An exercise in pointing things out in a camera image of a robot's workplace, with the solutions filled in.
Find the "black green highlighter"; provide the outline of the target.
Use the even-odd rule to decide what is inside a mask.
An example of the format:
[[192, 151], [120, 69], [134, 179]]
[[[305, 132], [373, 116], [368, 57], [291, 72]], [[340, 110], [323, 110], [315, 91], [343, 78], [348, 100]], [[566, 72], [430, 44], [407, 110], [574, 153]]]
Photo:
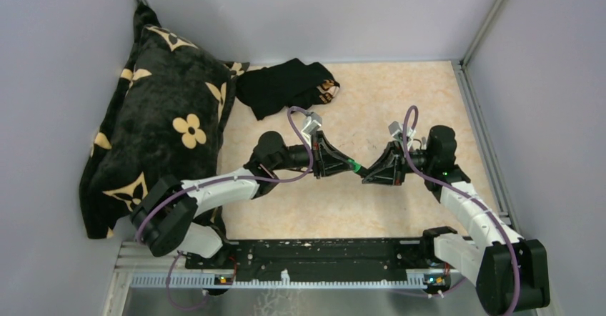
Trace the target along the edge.
[[360, 176], [361, 178], [365, 178], [368, 175], [367, 168], [365, 168], [364, 166], [362, 166], [360, 163], [356, 162], [353, 159], [348, 159], [347, 162], [348, 162], [348, 165], [350, 166], [350, 169], [355, 174], [357, 174], [358, 176]]

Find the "green small cap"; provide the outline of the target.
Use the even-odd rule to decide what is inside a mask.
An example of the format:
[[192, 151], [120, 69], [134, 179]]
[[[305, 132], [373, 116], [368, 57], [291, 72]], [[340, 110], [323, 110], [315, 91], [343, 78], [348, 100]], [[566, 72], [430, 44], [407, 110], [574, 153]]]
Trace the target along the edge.
[[348, 163], [353, 172], [358, 172], [361, 168], [361, 165], [359, 163], [355, 162], [353, 159], [349, 159]]

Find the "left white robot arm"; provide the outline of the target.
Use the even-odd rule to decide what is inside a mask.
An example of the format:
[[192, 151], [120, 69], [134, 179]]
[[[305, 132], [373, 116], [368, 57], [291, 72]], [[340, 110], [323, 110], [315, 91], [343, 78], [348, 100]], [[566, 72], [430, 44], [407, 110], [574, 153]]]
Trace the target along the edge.
[[275, 171], [283, 169], [302, 169], [315, 177], [348, 171], [367, 176], [365, 168], [333, 148], [321, 131], [290, 147], [278, 132], [265, 132], [240, 169], [207, 179], [160, 179], [130, 215], [136, 239], [155, 257], [177, 251], [199, 255], [212, 268], [223, 267], [229, 259], [223, 231], [197, 224], [195, 218], [225, 204], [268, 194], [282, 183]]

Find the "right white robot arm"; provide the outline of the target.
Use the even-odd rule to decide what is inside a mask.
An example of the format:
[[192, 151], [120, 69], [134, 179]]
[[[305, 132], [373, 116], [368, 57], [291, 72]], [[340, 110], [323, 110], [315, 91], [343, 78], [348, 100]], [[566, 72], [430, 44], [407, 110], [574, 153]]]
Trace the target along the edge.
[[455, 131], [433, 126], [421, 149], [412, 149], [415, 130], [399, 122], [389, 126], [392, 142], [369, 168], [365, 184], [399, 186], [418, 173], [436, 200], [464, 227], [470, 241], [453, 229], [428, 229], [419, 258], [428, 267], [447, 263], [470, 281], [490, 315], [546, 307], [551, 302], [547, 250], [505, 224], [478, 195], [456, 163]]

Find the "black folded cloth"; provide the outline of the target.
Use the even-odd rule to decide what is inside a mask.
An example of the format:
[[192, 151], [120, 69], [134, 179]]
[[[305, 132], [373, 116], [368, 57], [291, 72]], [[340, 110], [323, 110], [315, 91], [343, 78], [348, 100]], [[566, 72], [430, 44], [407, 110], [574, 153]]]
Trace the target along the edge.
[[328, 104], [339, 93], [340, 83], [319, 62], [305, 64], [291, 59], [282, 64], [248, 71], [237, 78], [237, 99], [250, 107], [258, 120], [285, 107], [308, 109]]

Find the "black floral plush pillow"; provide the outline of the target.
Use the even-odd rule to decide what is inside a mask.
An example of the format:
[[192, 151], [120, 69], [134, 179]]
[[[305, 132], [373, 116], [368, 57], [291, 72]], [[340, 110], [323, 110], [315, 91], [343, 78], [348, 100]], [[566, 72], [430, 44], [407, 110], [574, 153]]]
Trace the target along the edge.
[[224, 130], [246, 62], [224, 61], [163, 27], [140, 4], [134, 40], [79, 183], [88, 238], [113, 235], [162, 177], [217, 173]]

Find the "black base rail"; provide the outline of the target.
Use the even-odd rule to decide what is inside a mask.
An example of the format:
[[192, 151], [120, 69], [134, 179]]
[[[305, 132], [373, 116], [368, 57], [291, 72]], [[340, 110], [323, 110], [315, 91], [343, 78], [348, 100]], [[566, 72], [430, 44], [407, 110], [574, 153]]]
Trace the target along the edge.
[[433, 262], [418, 238], [238, 240], [211, 259], [187, 254], [185, 267], [226, 270], [230, 282], [449, 288], [455, 269]]

